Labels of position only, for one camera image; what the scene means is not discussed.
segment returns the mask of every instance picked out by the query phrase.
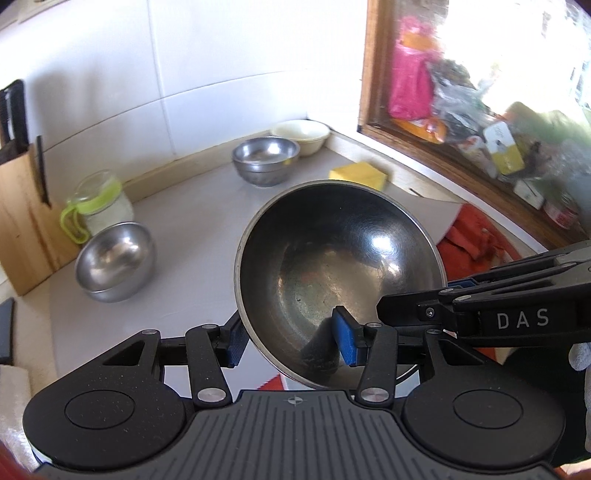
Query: metal screw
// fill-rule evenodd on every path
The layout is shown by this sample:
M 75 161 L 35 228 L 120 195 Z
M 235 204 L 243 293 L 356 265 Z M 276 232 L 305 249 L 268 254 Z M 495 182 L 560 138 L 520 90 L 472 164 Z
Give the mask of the metal screw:
M 203 388 L 197 393 L 197 398 L 207 403 L 217 403 L 226 398 L 226 392 L 216 387 Z
M 361 398 L 371 403 L 382 403 L 390 398 L 390 394 L 383 388 L 369 387 L 361 391 Z

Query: white tile wall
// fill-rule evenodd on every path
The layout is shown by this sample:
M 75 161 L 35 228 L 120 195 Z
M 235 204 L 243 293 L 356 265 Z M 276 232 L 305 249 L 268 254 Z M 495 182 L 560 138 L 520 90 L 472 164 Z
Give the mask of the white tile wall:
M 315 15 L 313 4 L 312 0 L 150 0 L 164 96 L 302 69 L 314 33 L 308 22 Z
M 111 168 L 123 181 L 174 160 L 161 100 L 109 118 L 45 153 L 54 200 L 64 201 L 79 181 Z
M 0 31 L 0 86 L 25 80 L 48 148 L 159 98 L 146 0 L 71 0 Z
M 258 75 L 165 98 L 179 157 L 306 117 L 305 72 Z
M 355 71 L 310 72 L 307 115 L 339 132 L 355 132 L 359 118 L 361 79 Z
M 355 128 L 365 0 L 70 0 L 0 30 L 50 193 L 130 179 L 307 113 Z
M 365 49 L 365 0 L 314 0 L 306 15 L 307 68 L 348 70 L 361 79 Z

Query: green jar handle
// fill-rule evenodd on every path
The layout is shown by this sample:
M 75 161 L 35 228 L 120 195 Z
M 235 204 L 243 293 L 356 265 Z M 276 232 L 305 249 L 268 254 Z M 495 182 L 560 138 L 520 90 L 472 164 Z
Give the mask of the green jar handle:
M 60 215 L 60 226 L 66 235 L 78 245 L 85 244 L 90 238 L 90 232 L 80 226 L 76 205 L 68 204 Z

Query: blue gripper pad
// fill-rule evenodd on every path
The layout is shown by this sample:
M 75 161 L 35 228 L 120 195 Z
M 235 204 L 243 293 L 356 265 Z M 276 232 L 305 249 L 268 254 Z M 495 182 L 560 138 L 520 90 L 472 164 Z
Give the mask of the blue gripper pad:
M 345 363 L 350 367 L 365 365 L 368 346 L 363 337 L 363 326 L 341 305 L 333 309 L 332 332 Z
M 458 288 L 458 287 L 469 288 L 469 287 L 475 287 L 476 285 L 478 285 L 478 283 L 476 283 L 471 278 L 463 278 L 461 280 L 451 281 L 447 284 L 447 286 L 449 288 Z
M 242 358 L 244 349 L 248 344 L 249 336 L 240 321 L 232 328 L 230 332 L 230 345 L 228 347 L 228 366 L 235 367 Z

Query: wall tile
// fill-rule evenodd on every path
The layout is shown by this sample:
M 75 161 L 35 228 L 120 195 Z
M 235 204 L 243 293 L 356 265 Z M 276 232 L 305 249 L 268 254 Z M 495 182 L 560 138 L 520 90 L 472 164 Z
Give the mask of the wall tile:
M 0 86 L 25 80 L 45 146 L 159 98 L 146 0 L 72 0 L 0 31 Z
M 109 118 L 45 153 L 50 195 L 72 194 L 81 179 L 111 168 L 123 181 L 174 160 L 161 100 Z
M 259 75 L 217 83 L 164 99 L 173 145 L 183 157 L 306 117 L 305 72 Z
M 300 70 L 313 0 L 149 0 L 164 96 L 212 83 Z

